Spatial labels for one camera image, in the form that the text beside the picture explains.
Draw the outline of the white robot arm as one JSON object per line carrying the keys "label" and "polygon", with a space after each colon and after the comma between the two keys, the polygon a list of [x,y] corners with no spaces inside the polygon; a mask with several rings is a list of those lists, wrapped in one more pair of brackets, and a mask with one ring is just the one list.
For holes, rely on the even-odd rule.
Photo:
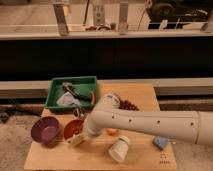
{"label": "white robot arm", "polygon": [[83,132],[98,137],[104,128],[123,129],[213,147],[213,113],[128,111],[115,94],[105,94],[86,117]]}

